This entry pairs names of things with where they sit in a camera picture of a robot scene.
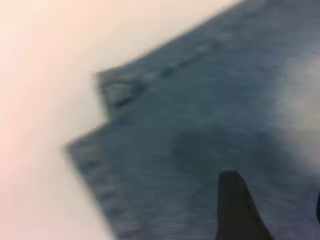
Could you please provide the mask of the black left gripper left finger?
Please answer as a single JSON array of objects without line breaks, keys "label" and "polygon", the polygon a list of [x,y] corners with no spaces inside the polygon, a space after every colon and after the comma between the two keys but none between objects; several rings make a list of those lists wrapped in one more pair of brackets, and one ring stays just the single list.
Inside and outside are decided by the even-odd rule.
[{"label": "black left gripper left finger", "polygon": [[218,177],[217,240],[272,240],[244,179],[236,171]]}]

